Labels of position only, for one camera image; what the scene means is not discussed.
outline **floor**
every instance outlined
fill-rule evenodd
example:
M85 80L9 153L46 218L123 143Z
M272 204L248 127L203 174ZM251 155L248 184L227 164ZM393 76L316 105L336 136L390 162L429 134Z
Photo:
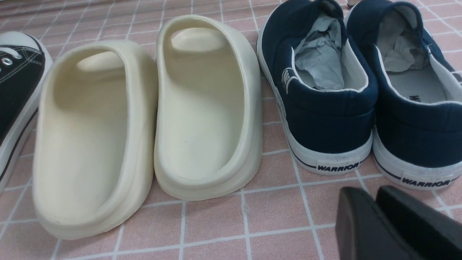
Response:
M345 14L346 0L338 0ZM280 0L5 0L0 32L39 38L52 57L95 40L128 39L155 52L159 28L201 14L240 30L255 46L257 31ZM462 0L412 0L446 58L462 70ZM276 101L263 83L264 156L255 178L230 196L185 202L152 186L142 208L112 231L61 241L39 225L32 205L29 137L0 196L0 258L8 260L337 260L334 223L338 191L362 187L375 195L390 184L371 157L337 177L307 172L291 157ZM462 180L440 192L413 192L462 222Z

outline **white shoelace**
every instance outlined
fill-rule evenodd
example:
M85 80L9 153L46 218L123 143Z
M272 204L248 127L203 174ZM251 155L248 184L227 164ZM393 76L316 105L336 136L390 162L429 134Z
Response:
M13 55L16 59L20 59L22 56L15 50L6 47L0 47L0 52L6 52L8 54Z

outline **black sneaker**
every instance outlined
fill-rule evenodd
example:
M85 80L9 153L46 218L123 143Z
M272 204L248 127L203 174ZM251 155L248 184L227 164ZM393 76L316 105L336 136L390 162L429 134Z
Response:
M0 34L0 194L35 126L42 83L52 63L34 37Z

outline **slip-on sneaker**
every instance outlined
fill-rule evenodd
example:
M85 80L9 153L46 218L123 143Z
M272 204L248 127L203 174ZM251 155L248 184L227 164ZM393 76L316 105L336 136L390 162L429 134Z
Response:
M310 172L355 170L372 145L377 81L334 0L288 0L269 16L257 56L289 146Z
M61 239L106 232L146 199L154 170L157 65L129 41L101 41L58 58L39 105L33 199Z
M17 31L0 34L0 194L36 125L40 91L51 64L50 54L34 37Z
M157 62L160 187L185 200L243 187L258 170L263 143L261 76L250 43L223 23L185 15L160 30Z
M462 174L462 78L408 2L363 0L347 17L379 82L373 151L391 181L416 190Z

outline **pink tile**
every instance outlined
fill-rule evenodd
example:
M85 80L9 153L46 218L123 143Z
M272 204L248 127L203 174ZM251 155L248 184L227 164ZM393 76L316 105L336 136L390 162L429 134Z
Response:
M2 259L50 259L57 239L49 235L38 222L10 224L0 243Z
M116 246L119 229L117 227L106 233L84 239L62 240L56 258L68 259L112 252Z
M133 23L130 33L155 31L160 28L160 19L148 22Z
M253 8L255 17L262 17L262 16L270 15L271 12L273 12L273 10L276 9L276 7L278 6L279 4L267 5L267 6L256 6Z
M425 7L419 8L419 11L424 21L437 19L437 17L433 13L428 11Z
M185 243L242 234L241 196L193 201L186 205Z
M279 0L252 0L252 6L263 6L269 4L278 4L280 5Z
M297 177L293 169L289 152L265 155L255 177L245 186L246 190L278 187L296 184Z
M101 31L100 28L91 28L91 29L83 29L80 31L75 31L71 35L69 42L73 43L73 42L80 42L84 40L96 40L100 31Z
M263 153L287 149L287 140L282 124L269 124L263 126Z
M138 8L138 10L142 11L137 11L135 14L135 22L145 22L145 21L151 21L151 20L156 20L156 19L161 19L162 18L162 9L160 10L144 10Z
M165 18L177 17L186 14L191 14L191 5L168 7L164 11Z
M18 158L16 165L14 166L13 173L7 187L17 187L26 185L32 176L32 162L34 157L27 156Z
M310 225L298 187L246 194L245 202L250 233Z
M209 12L220 12L220 2L197 4L196 1L194 1L194 5L193 5L194 14L209 13Z
M339 250L337 238L335 236L335 228L317 229L316 230L321 244L324 260L338 260Z
M440 18L457 16L462 13L462 5L459 3L442 6L430 6L429 9L432 10Z
M0 222L8 220L16 202L18 201L19 195L23 189L15 189L11 191L3 191L0 195Z
M9 20L3 24L2 31L20 31L26 24L28 24L29 19L21 20Z
M177 260L179 254L180 250L171 249L158 252L118 255L117 260Z
M74 28L75 28L75 23L54 24L54 25L50 25L50 29L48 29L47 34L72 32Z
M224 21L233 21L253 18L250 8L223 11Z
M156 180L154 180L151 186L151 190L149 191L149 194L147 195L147 198L144 201L144 205L165 202L165 201L172 201L172 200L178 200L178 199L165 193L160 188L159 183Z
M61 33L61 34L51 34L51 35L45 35L42 39L43 45L58 45L58 44L63 44L67 42L67 39L69 39L70 33Z
M118 14L108 17L105 25L130 25L133 21L133 13Z
M271 89L271 86L269 85L266 78L261 80L261 91L263 98L274 98L273 90Z
M430 34L453 31L440 20L426 21L424 26Z
M451 212L454 216L454 220L458 221L459 223L462 223L462 209L451 210Z
M258 26L258 29L262 29L263 26L265 25L266 23L266 20L268 20L267 16L263 16L263 17L259 17L256 19L257 20L257 26Z
M221 241L212 244L187 247L184 249L183 259L188 260L229 260L247 259L245 239Z
M437 208L441 207L440 203L436 200L435 196L431 192L422 192L422 191L415 191L415 190L409 190L404 187L400 187L398 185L395 185L391 181L387 180L385 177L378 177L378 178L371 178L371 179L365 179L364 184L366 184L367 189L369 190L369 194L375 198L377 195L377 191L380 188L380 186L383 185L392 185L400 190L406 192L407 194L417 198L420 201L423 201L425 204L429 205L432 208Z
M256 43L258 37L257 31L243 31L242 34L244 34L249 43Z
M317 260L313 232L299 231L252 237L252 260Z
M425 6L433 6L439 4L454 3L456 0L419 0Z
M201 14L202 16L212 18L214 20L217 20L221 22L221 13L220 12L211 12L211 13L203 13Z
M125 222L120 250L155 248L180 243L181 204L139 209Z
M298 167L298 174L300 174L300 179L304 183L356 177L356 173L354 171L346 173L346 174L329 176L329 175L321 175L321 174L312 173L306 170L305 168L301 167L299 163L297 163L297 167Z
M263 100L263 122L280 122L278 105L276 99Z
M440 198L448 206L462 204L462 177L454 181L454 183L442 190L436 191Z
M221 1L223 10L239 9L250 7L249 1L245 0L223 0Z
M128 30L130 30L130 25L110 25L102 29L101 36L126 35Z
M32 187L28 187L23 199L13 214L12 220L27 220L36 218L34 201L32 200Z
M228 24L231 27L234 27L238 31L256 30L255 22L254 22L254 20L252 18L226 22L226 24Z
M462 51L445 53L444 57L456 71L462 70Z
M360 188L361 184L357 180L350 180L305 187L315 225L335 223L340 189L347 186Z
M375 175L380 174L380 171L377 168L375 163L374 154L371 152L366 160L361 163L361 166L358 168L359 174L361 176Z
M150 31L144 33L131 33L128 35L128 39L138 44L155 43L157 40L157 34L159 31Z
M458 31L462 31L462 17L446 18L444 21Z

